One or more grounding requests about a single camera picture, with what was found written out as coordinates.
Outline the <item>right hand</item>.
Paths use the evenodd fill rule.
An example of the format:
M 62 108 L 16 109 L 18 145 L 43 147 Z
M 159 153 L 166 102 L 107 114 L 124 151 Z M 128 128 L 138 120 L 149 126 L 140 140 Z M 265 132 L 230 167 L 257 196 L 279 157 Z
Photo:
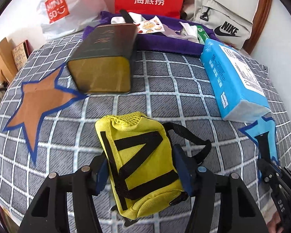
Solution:
M 275 212 L 272 219 L 267 223 L 269 233 L 282 233 L 284 228 L 281 226 L 281 218 L 278 212 Z

